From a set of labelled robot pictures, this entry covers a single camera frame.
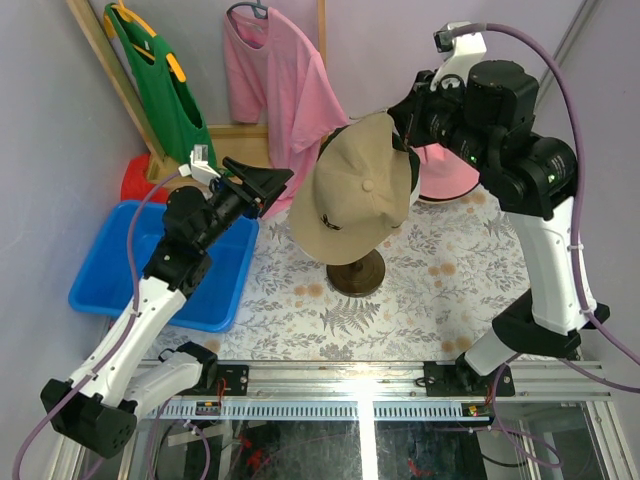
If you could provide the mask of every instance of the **wooden frame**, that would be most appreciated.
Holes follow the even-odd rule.
[[[140,132],[149,152],[151,152],[147,180],[153,183],[158,182],[169,173],[175,172],[178,162],[167,156],[162,148],[145,114],[140,98],[113,50],[102,25],[96,18],[89,0],[67,0],[67,4],[102,64],[102,68],[104,68],[111,84],[116,89],[138,132]],[[318,51],[326,65],[325,0],[317,0],[317,6]],[[228,156],[248,165],[258,167],[271,166],[266,125],[209,125],[208,128],[219,160]],[[192,183],[191,179],[176,179],[169,184],[169,187],[176,188],[189,183]]]

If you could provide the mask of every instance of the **beige hat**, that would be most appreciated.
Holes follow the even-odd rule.
[[[369,115],[329,141],[296,194],[289,223],[300,248],[327,265],[355,262],[409,214],[409,154],[392,147],[393,119]]]

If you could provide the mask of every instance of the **metal frame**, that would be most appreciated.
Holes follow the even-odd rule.
[[[221,362],[221,364],[239,362]],[[241,362],[250,367],[247,396],[225,401],[223,421],[230,419],[282,418],[296,420],[358,419],[360,421],[363,472],[376,478],[376,420],[424,419],[451,421],[465,403],[482,402],[482,397],[429,398],[416,378],[423,376],[420,362]],[[155,366],[144,361],[138,373]],[[603,376],[599,362],[579,362],[594,375]],[[516,396],[500,398],[504,404],[585,402],[588,425],[603,471],[611,479],[638,479],[628,445],[612,403],[611,392],[556,361],[520,361],[511,365]],[[205,397],[176,397],[163,419],[193,418],[196,401]],[[519,427],[527,429],[527,422]],[[118,480],[127,480],[136,449],[146,431],[140,431],[127,445]],[[527,451],[534,445],[525,442]],[[76,480],[83,451],[63,439],[52,464],[50,480]],[[527,478],[538,479],[540,472],[530,463]]]
[[[526,425],[526,423],[523,422],[522,420],[518,420],[516,427],[517,427],[516,429],[520,430],[521,432],[531,433],[531,431],[529,430],[529,428]],[[520,442],[522,447],[525,449],[525,451],[529,455],[534,455],[535,456],[535,453],[536,453],[535,448],[536,447],[533,444],[533,440],[531,440],[528,437],[521,437],[519,439],[516,439],[516,441]],[[518,452],[517,450],[516,450],[516,457],[518,459],[518,462],[522,462],[522,461],[527,460],[527,457],[525,457],[522,453]],[[522,472],[521,476],[523,478],[526,478],[527,480],[539,480],[541,478],[541,476],[540,476],[540,466],[537,463],[527,462],[527,467],[524,470],[524,472]]]
[[[571,21],[571,25],[567,28],[564,37],[560,40],[560,45],[558,45],[558,48],[553,55],[553,58],[560,67],[564,66],[564,63],[569,57],[569,54],[573,50],[576,42],[582,36],[587,25],[592,20],[598,7],[600,7],[602,3],[602,0],[584,0],[582,5],[578,8],[578,11]],[[549,93],[549,88],[551,88],[553,81],[553,73],[551,73],[551,70],[547,68],[540,79],[540,90],[538,91],[536,108],[542,104],[547,93]]]

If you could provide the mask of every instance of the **lavender wall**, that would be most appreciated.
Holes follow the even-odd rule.
[[[447,22],[507,23],[535,37],[554,52],[580,0],[327,0],[329,79],[345,111],[361,116],[402,100],[416,72],[438,67],[442,60],[433,32]],[[487,34],[486,58],[520,63],[538,77],[544,65],[517,41]]]
[[[111,0],[90,0],[102,18]],[[127,0],[178,54],[207,123],[231,122],[222,58],[222,22],[236,0]],[[326,0],[327,71],[345,111],[360,116],[401,100],[418,70],[440,63],[432,33],[447,22],[493,21],[529,32],[555,51],[582,0]],[[265,0],[315,43],[316,0]],[[489,57],[544,67],[515,40],[491,35]]]
[[[104,319],[67,295],[118,201],[127,160],[144,151],[133,123],[63,0],[20,0],[0,15],[0,478],[44,416],[40,391],[91,353]],[[27,454],[41,480],[58,438]]]
[[[603,2],[564,65],[585,137],[587,197],[582,234],[589,282],[612,309],[607,326],[640,352],[640,3]],[[571,141],[557,87],[538,112],[538,130]],[[640,367],[597,334],[586,334],[586,352],[603,360],[611,380],[640,386]],[[638,395],[617,394],[621,423],[640,465]]]

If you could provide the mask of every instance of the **hat button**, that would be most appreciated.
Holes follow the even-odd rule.
[[[370,192],[373,190],[373,180],[365,180],[364,182],[362,182],[362,189],[365,192]]]

